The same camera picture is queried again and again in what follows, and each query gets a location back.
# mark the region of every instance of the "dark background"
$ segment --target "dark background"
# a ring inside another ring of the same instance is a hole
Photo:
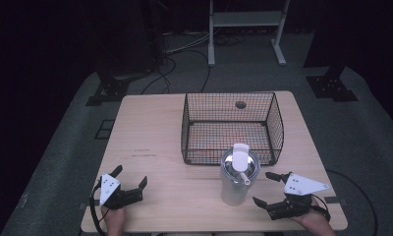
[[[108,59],[111,64],[136,72],[154,69],[148,62],[154,59],[150,58],[154,48],[142,48],[147,56],[135,64],[129,55],[141,54],[132,48],[134,42],[120,42],[121,35],[131,37],[129,26],[152,29],[148,9],[140,6],[142,18],[124,28],[121,23],[125,21],[114,20],[122,11],[109,14],[108,9],[108,4],[120,2],[0,1],[0,232],[74,94],[95,71],[97,61],[113,55]],[[138,5],[138,1],[126,2],[125,7]],[[163,31],[207,30],[207,0],[160,3],[157,10]],[[215,7],[220,11],[228,3],[218,0]],[[274,10],[281,4],[242,0],[231,1],[230,6],[250,11]],[[285,31],[312,30],[316,32],[306,67],[343,61],[365,78],[393,119],[393,0],[292,0]]]

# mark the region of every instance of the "black wire basket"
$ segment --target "black wire basket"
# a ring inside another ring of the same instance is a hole
[[[261,165],[274,165],[284,129],[274,92],[187,93],[181,149],[185,163],[220,165],[234,144],[250,146]]]

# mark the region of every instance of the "cable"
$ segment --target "cable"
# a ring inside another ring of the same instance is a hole
[[[217,29],[217,30],[214,32],[214,35],[217,35],[221,30],[222,30],[222,28]],[[229,38],[235,39],[235,42],[228,43]],[[207,33],[207,34],[204,35],[203,37],[201,37],[201,38],[199,38],[199,39],[197,39],[197,40],[195,40],[195,41],[193,41],[193,42],[188,43],[188,44],[185,45],[185,46],[182,46],[182,47],[179,47],[179,48],[175,48],[175,49],[165,50],[164,53],[166,53],[166,54],[176,53],[176,52],[179,52],[179,51],[182,51],[182,50],[191,48],[191,47],[195,47],[195,46],[197,46],[197,45],[199,45],[199,44],[202,44],[202,43],[204,43],[204,42],[207,42],[208,40],[209,40],[209,33]],[[214,42],[215,45],[218,45],[218,46],[234,46],[234,45],[236,45],[236,44],[245,42],[245,41],[246,41],[246,38],[243,36],[243,40],[239,40],[239,39],[237,39],[236,37],[227,36],[226,39],[223,39],[224,42],[222,42],[222,43],[218,42],[217,40],[218,40],[218,39],[216,39],[215,42]]]
[[[231,1],[232,1],[232,0],[229,0],[229,1],[228,1],[227,6],[225,7],[224,12],[228,12],[228,11],[229,11],[228,9],[229,9],[229,7],[230,7],[230,5],[231,5]],[[239,0],[236,0],[236,1],[234,2],[234,6],[233,6],[233,9],[231,10],[231,12],[235,10],[238,1],[239,1]],[[217,30],[214,32],[214,35],[216,35],[221,29],[222,29],[222,28],[217,29]],[[182,50],[185,50],[185,49],[188,49],[188,48],[197,46],[197,45],[199,45],[199,44],[201,44],[201,43],[204,43],[204,42],[206,42],[206,41],[208,41],[208,40],[209,40],[209,33],[207,32],[205,36],[203,36],[203,37],[201,37],[201,38],[199,38],[199,39],[197,39],[197,40],[195,40],[195,41],[193,41],[193,42],[190,42],[190,43],[188,43],[188,44],[185,45],[185,46],[182,46],[182,47],[179,47],[179,48],[176,48],[176,49],[165,50],[164,52],[165,52],[166,54],[169,54],[169,53],[176,53],[176,52],[179,52],[179,51],[182,51]]]
[[[91,195],[89,197],[89,209],[91,211],[91,216],[92,216],[92,221],[93,224],[95,225],[96,231],[98,232],[98,234],[100,236],[105,236],[104,232],[102,231],[100,225],[99,225],[99,220],[98,217],[96,216],[96,211],[95,211],[95,200],[93,198],[95,191],[97,191],[100,188],[100,181],[98,181],[98,183],[95,185],[95,187],[93,188]]]
[[[368,205],[369,205],[370,208],[371,208],[371,212],[373,213],[374,227],[373,227],[373,234],[372,234],[372,235],[373,235],[373,236],[377,235],[377,231],[378,231],[377,212],[376,212],[376,210],[375,210],[375,208],[374,208],[374,205],[371,203],[370,198],[369,198],[368,195],[365,193],[365,191],[364,191],[356,182],[354,182],[351,178],[349,178],[348,176],[346,176],[346,175],[344,175],[344,174],[342,174],[342,173],[340,173],[340,172],[337,172],[337,171],[335,171],[335,170],[331,170],[331,169],[327,169],[327,168],[325,168],[325,170],[326,170],[327,172],[330,172],[330,173],[333,173],[333,174],[337,174],[337,175],[339,175],[339,176],[345,178],[346,180],[350,181],[350,183],[352,183],[354,186],[356,186],[356,188],[363,194],[363,196],[365,197],[365,199],[366,199],[367,202],[368,202]]]
[[[167,74],[162,74],[162,76],[160,76],[160,77],[154,79],[152,82],[150,82],[150,83],[141,91],[141,94],[144,94],[144,92],[145,92],[153,83],[157,82],[158,80],[160,80],[160,79],[162,79],[162,78],[165,78],[167,75],[169,75],[171,72],[173,72],[173,70],[175,70],[175,68],[176,68],[176,62],[175,62],[174,60],[172,60],[171,58],[169,58],[169,57],[166,57],[166,59],[168,59],[168,60],[170,60],[171,62],[173,62],[173,67],[172,67],[172,69],[171,69]]]
[[[202,52],[196,51],[196,50],[182,50],[182,51],[177,52],[177,53],[182,53],[182,52],[194,52],[194,53],[198,53],[198,54],[201,55],[203,58],[205,58],[206,65],[208,65],[208,58],[207,58],[207,57],[205,56],[205,54],[203,54]],[[203,92],[203,90],[205,89],[205,86],[206,86],[206,84],[208,83],[209,75],[211,74],[211,68],[210,68],[209,66],[207,66],[207,68],[208,68],[208,74],[206,75],[205,82],[203,83],[203,86],[202,86],[202,88],[200,89],[200,92]]]
[[[104,213],[104,215],[102,215],[102,217],[98,220],[98,222],[101,222],[104,217],[107,215],[108,211],[110,211],[110,208],[107,209],[107,211]]]
[[[215,38],[215,45],[220,47],[231,47],[237,44],[245,42],[247,39],[244,35],[240,35],[243,39],[238,39],[236,36],[229,36],[229,35],[219,35],[219,39],[223,40],[224,42],[218,42],[218,38]]]
[[[166,84],[166,88],[162,91],[162,93],[165,93],[165,91],[167,90],[167,93],[169,94],[169,92],[170,92],[170,91],[169,91],[169,88],[170,88],[170,86],[171,86],[171,83],[170,83],[170,81],[166,78],[166,75],[165,75],[165,74],[161,73],[160,70],[158,70],[158,72],[159,72],[160,76],[163,77],[163,79],[165,80],[165,84]]]
[[[328,205],[325,203],[325,201],[322,198],[320,198],[319,196],[317,196],[317,195],[313,195],[313,196],[315,198],[319,199],[325,205],[325,209],[328,211]]]

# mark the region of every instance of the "shelf leg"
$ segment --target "shelf leg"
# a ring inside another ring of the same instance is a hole
[[[209,1],[209,42],[208,42],[208,66],[215,66],[214,54],[214,9],[212,0]]]
[[[286,60],[285,57],[283,56],[282,50],[280,49],[279,43],[280,39],[282,37],[282,32],[283,32],[283,27],[285,26],[285,21],[286,21],[286,16],[288,15],[288,8],[289,8],[289,3],[291,0],[286,0],[285,4],[283,6],[282,10],[282,15],[280,16],[280,21],[279,21],[279,27],[277,29],[277,35],[276,38],[272,39],[272,46],[273,50],[275,51],[278,63],[280,66],[286,66]]]

